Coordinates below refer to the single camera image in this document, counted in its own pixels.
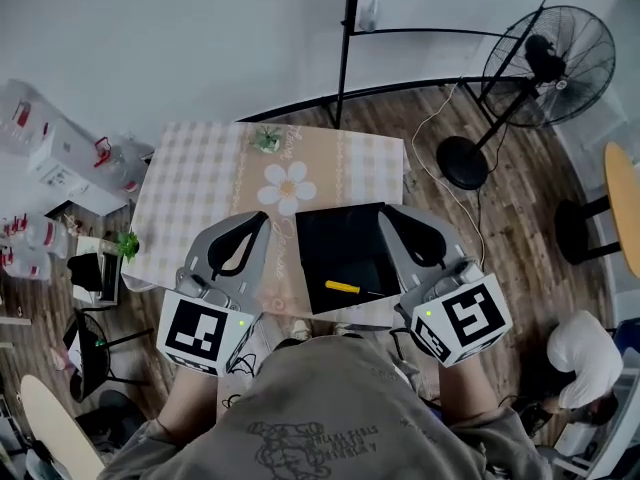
round wooden table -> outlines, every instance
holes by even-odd
[[[94,480],[104,463],[89,438],[39,379],[25,375],[20,396],[29,426],[73,480]]]
[[[615,142],[604,150],[606,196],[580,206],[562,201],[555,215],[556,240],[565,259],[583,261],[622,251],[629,269],[640,277],[640,183],[631,159]],[[586,219],[611,210],[618,242],[589,249]]]

green plant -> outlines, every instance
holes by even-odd
[[[135,233],[118,233],[118,252],[127,259],[127,263],[136,255],[140,249],[140,242]]]
[[[261,126],[256,132],[253,145],[262,151],[273,153],[278,150],[280,138],[281,135],[278,128],[270,130],[267,126]]]

black pedestal fan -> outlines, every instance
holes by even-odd
[[[479,98],[495,123],[477,143],[453,136],[438,146],[442,173],[465,190],[486,181],[489,169],[481,148],[503,124],[535,128],[568,121],[593,105],[613,77],[613,37],[584,9],[541,7],[506,35],[489,55],[483,73],[488,81]]]

fan grille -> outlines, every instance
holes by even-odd
[[[533,12],[509,27],[506,34],[522,37],[535,19]],[[565,63],[564,76],[551,82],[535,83],[535,91],[509,116],[509,124],[538,127],[567,121],[584,112],[602,96],[615,70],[616,52],[607,26],[589,11],[571,6],[542,10],[529,32],[552,45],[552,54]],[[484,78],[494,78],[517,40],[501,38],[484,67]],[[523,42],[499,80],[486,94],[484,103],[496,117],[502,115],[535,75],[525,58]],[[489,82],[482,83],[483,93]]]

yellow screwdriver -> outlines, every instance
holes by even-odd
[[[339,292],[346,292],[346,293],[359,294],[361,291],[361,288],[359,286],[353,286],[345,283],[338,283],[337,281],[326,281],[324,283],[324,286],[325,288],[329,288],[329,290],[337,290]],[[370,293],[371,295],[379,295],[380,297],[384,297],[384,295],[382,295],[381,293],[370,292],[367,290],[363,290],[363,291],[366,293]]]

